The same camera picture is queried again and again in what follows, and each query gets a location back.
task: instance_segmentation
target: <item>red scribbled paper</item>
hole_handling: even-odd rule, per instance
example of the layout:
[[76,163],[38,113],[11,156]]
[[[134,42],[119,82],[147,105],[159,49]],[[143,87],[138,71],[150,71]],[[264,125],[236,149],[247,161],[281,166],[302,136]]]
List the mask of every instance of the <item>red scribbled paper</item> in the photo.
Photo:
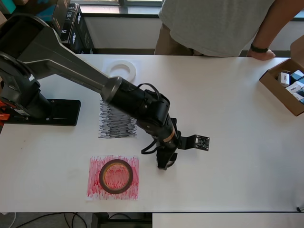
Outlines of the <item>red scribbled paper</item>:
[[[101,168],[113,159],[121,159],[129,163],[133,171],[133,181],[131,186],[123,193],[111,194],[103,190],[99,183],[99,173]],[[138,199],[138,168],[139,161],[135,156],[122,156],[122,155],[107,155],[91,157],[89,181],[87,184],[87,199],[88,200],[136,200]]]

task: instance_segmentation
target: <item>black wristwatch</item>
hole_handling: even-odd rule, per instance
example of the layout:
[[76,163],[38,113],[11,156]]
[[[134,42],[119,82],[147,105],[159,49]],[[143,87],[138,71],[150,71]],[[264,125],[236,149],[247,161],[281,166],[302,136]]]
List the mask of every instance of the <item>black wristwatch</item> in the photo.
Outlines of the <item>black wristwatch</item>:
[[269,48],[264,48],[264,49],[257,48],[253,44],[251,44],[250,49],[257,53],[266,53],[269,50]]

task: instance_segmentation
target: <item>hand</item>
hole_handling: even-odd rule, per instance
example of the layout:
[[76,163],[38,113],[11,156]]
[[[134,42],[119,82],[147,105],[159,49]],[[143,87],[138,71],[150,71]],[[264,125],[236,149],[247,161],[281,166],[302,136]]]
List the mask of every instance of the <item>hand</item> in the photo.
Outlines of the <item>hand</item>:
[[264,60],[270,60],[270,59],[276,57],[276,55],[272,52],[272,50],[268,50],[265,53],[257,53],[250,49],[247,52],[247,57],[252,57],[252,58],[264,61]]

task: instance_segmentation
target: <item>roll of tape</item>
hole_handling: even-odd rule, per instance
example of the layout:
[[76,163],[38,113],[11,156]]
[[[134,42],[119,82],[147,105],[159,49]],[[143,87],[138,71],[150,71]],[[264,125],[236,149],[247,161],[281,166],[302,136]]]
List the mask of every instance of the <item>roll of tape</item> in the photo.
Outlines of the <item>roll of tape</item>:
[[126,66],[129,68],[130,73],[129,73],[129,76],[127,78],[125,78],[125,80],[127,80],[128,82],[133,81],[136,76],[136,68],[131,62],[126,61],[126,60],[118,60],[118,61],[112,62],[107,67],[105,73],[110,76],[112,69],[114,67],[119,68],[119,66]]

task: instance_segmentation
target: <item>cable on floor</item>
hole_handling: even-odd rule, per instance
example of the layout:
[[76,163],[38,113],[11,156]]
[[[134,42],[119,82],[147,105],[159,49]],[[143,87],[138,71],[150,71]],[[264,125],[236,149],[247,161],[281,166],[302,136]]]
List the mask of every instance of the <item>cable on floor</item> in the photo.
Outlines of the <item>cable on floor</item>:
[[34,219],[32,219],[32,220],[30,220],[30,221],[28,221],[28,222],[25,222],[25,223],[23,223],[23,224],[17,226],[16,228],[20,228],[20,227],[22,227],[22,226],[24,226],[24,225],[26,225],[26,224],[28,224],[28,223],[31,223],[31,222],[33,222],[33,221],[36,221],[36,220],[40,219],[40,218],[47,217],[47,216],[51,216],[51,215],[60,215],[60,214],[64,214],[64,217],[65,217],[65,214],[66,214],[66,213],[71,213],[71,214],[74,214],[74,216],[79,217],[79,218],[83,221],[83,223],[84,223],[84,225],[85,225],[85,228],[87,228],[86,221],[85,221],[80,215],[78,215],[77,213],[74,213],[74,212],[57,212],[57,213],[51,213],[51,214],[47,214],[47,215],[42,215],[42,216],[39,216],[39,217],[37,217],[37,218],[34,218]]
[[128,215],[123,214],[123,213],[116,213],[116,214],[113,214],[109,219],[111,219],[111,218],[112,218],[113,216],[115,216],[115,215],[123,215],[123,216],[127,217],[128,219],[131,219]]
[[17,213],[15,212],[15,215],[14,215],[14,219],[12,221],[12,223],[10,224],[10,226],[8,228],[11,228],[16,220],[16,217],[17,217]]

